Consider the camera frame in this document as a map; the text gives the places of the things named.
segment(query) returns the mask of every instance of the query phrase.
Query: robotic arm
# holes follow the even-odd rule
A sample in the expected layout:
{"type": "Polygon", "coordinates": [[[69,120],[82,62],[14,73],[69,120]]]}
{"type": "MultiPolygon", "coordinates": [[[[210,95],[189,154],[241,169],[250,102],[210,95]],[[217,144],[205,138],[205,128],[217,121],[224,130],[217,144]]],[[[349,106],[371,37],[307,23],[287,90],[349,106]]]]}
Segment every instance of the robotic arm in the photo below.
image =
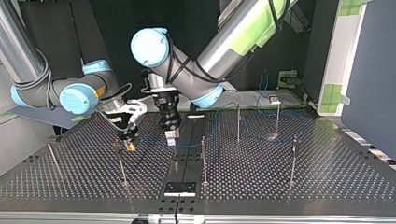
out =
{"type": "Polygon", "coordinates": [[[173,45],[164,28],[147,28],[134,35],[131,52],[151,71],[151,91],[146,93],[152,94],[163,116],[169,146],[175,144],[180,125],[176,90],[201,108],[212,106],[223,92],[220,83],[236,77],[225,78],[249,52],[281,29],[286,12],[296,1],[243,1],[195,61],[173,45]]]}
{"type": "MultiPolygon", "coordinates": [[[[134,35],[131,51],[149,69],[150,88],[145,92],[153,96],[160,110],[169,146],[175,145],[181,124],[178,93],[202,108],[212,106],[222,94],[220,83],[231,79],[225,77],[232,69],[281,29],[282,19],[296,1],[243,1],[195,61],[173,45],[166,29],[147,28],[134,35]]],[[[52,80],[47,60],[27,38],[9,0],[0,2],[0,14],[0,59],[14,81],[14,102],[49,109],[61,106],[74,114],[98,107],[127,149],[134,150],[137,125],[147,108],[139,101],[124,99],[108,63],[86,64],[82,78],[52,80]]]]}

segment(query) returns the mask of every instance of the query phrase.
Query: wall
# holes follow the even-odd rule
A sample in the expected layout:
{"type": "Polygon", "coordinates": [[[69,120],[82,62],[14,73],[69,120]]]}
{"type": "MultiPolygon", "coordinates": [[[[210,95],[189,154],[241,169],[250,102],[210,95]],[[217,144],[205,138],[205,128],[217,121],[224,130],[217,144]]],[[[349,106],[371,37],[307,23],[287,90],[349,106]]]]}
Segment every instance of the wall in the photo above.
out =
{"type": "Polygon", "coordinates": [[[367,4],[344,105],[342,121],[396,159],[396,1],[367,4]]]}

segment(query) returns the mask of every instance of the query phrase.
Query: white label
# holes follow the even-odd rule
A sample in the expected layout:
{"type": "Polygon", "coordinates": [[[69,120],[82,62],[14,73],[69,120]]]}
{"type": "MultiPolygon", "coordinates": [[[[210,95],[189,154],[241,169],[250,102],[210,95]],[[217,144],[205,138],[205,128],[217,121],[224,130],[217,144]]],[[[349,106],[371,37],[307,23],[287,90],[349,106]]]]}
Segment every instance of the white label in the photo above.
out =
{"type": "Polygon", "coordinates": [[[114,118],[114,119],[109,119],[111,122],[113,122],[113,123],[117,123],[117,122],[121,122],[122,121],[122,118],[121,117],[118,117],[118,118],[114,118]]]}

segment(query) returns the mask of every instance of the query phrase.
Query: metal rod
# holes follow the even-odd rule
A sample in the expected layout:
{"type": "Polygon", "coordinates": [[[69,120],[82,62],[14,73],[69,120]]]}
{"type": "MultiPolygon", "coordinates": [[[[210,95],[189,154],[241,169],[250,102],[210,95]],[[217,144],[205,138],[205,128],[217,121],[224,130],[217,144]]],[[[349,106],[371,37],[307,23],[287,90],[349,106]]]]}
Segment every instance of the metal rod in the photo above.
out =
{"type": "Polygon", "coordinates": [[[296,163],[296,158],[297,158],[297,153],[300,148],[300,140],[298,139],[297,135],[294,135],[293,137],[293,146],[292,146],[292,151],[293,151],[293,164],[291,166],[291,174],[290,174],[290,188],[294,185],[294,170],[295,170],[295,163],[296,163]]]}
{"type": "Polygon", "coordinates": [[[209,183],[207,182],[207,176],[206,176],[206,142],[205,142],[205,137],[202,137],[201,141],[201,157],[204,161],[204,186],[207,186],[209,183]]]}
{"type": "Polygon", "coordinates": [[[123,184],[124,184],[124,186],[128,186],[129,184],[128,184],[128,181],[126,180],[126,174],[125,174],[125,169],[124,169],[124,167],[123,167],[121,155],[120,155],[119,161],[120,161],[120,167],[121,167],[121,171],[122,171],[122,177],[123,177],[123,179],[124,179],[123,184]]]}
{"type": "Polygon", "coordinates": [[[278,128],[279,128],[279,113],[280,113],[280,103],[277,105],[276,111],[276,127],[275,127],[275,134],[278,135],[278,128]]]}
{"type": "Polygon", "coordinates": [[[55,165],[56,165],[56,168],[57,168],[57,170],[59,172],[59,175],[61,176],[61,178],[63,178],[62,172],[61,172],[61,167],[59,166],[59,162],[58,162],[58,159],[55,156],[55,152],[53,151],[52,145],[50,143],[48,143],[47,146],[49,147],[50,155],[51,155],[53,161],[55,162],[55,165]]]}
{"type": "Polygon", "coordinates": [[[0,40],[0,60],[14,82],[30,82],[41,75],[43,62],[10,0],[0,1],[0,40]]]}
{"type": "Polygon", "coordinates": [[[241,122],[241,107],[238,105],[238,137],[237,137],[237,140],[238,140],[238,142],[240,141],[240,122],[241,122]]]}

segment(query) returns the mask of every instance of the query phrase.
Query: metal pin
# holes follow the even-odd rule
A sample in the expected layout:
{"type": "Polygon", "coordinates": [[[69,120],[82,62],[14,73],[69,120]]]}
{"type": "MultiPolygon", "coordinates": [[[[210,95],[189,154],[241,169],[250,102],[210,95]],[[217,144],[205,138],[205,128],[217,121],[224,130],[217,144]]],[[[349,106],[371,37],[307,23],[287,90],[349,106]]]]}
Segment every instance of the metal pin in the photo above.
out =
{"type": "Polygon", "coordinates": [[[237,141],[239,142],[240,138],[240,122],[241,122],[241,107],[238,105],[238,136],[237,141]]]}
{"type": "Polygon", "coordinates": [[[274,140],[279,136],[279,133],[278,133],[278,131],[279,131],[279,113],[280,113],[280,105],[282,103],[279,101],[279,98],[277,97],[277,95],[274,95],[274,94],[268,95],[268,100],[271,105],[277,105],[275,132],[273,134],[271,134],[271,136],[269,137],[270,140],[274,140]]]}
{"type": "Polygon", "coordinates": [[[116,141],[114,143],[114,149],[116,150],[116,155],[117,155],[117,157],[119,159],[119,163],[120,163],[120,168],[121,168],[122,178],[123,178],[122,185],[128,186],[129,183],[126,180],[125,169],[124,169],[123,162],[122,162],[122,155],[121,155],[122,149],[121,149],[121,146],[122,146],[122,143],[120,142],[120,140],[118,138],[116,138],[116,141]]]}
{"type": "Polygon", "coordinates": [[[126,180],[125,169],[124,169],[124,167],[123,167],[123,163],[122,163],[122,158],[121,158],[121,156],[120,156],[120,167],[121,167],[121,171],[122,171],[122,177],[123,177],[123,179],[124,179],[123,185],[124,185],[124,186],[128,186],[129,183],[128,183],[128,181],[126,180]]]}
{"type": "Polygon", "coordinates": [[[61,178],[63,178],[62,172],[61,172],[61,167],[59,166],[59,162],[58,162],[58,159],[55,156],[55,153],[53,151],[52,145],[50,143],[48,143],[47,146],[49,147],[50,155],[51,155],[53,161],[55,162],[55,165],[56,165],[56,168],[57,168],[57,170],[59,172],[59,175],[61,176],[61,178]]]}
{"type": "Polygon", "coordinates": [[[277,105],[277,111],[276,111],[276,127],[275,127],[275,134],[278,136],[278,127],[279,127],[279,113],[280,113],[280,102],[277,105]]]}
{"type": "Polygon", "coordinates": [[[297,157],[297,153],[299,151],[300,148],[300,140],[298,139],[297,135],[294,135],[293,137],[293,146],[292,146],[292,151],[293,151],[293,164],[291,166],[291,174],[290,174],[290,188],[293,186],[294,181],[294,169],[295,169],[295,163],[296,163],[296,157],[297,157]]]}
{"type": "Polygon", "coordinates": [[[204,186],[207,186],[209,183],[207,182],[206,179],[206,142],[205,142],[205,137],[202,137],[201,141],[201,158],[204,161],[204,186]]]}

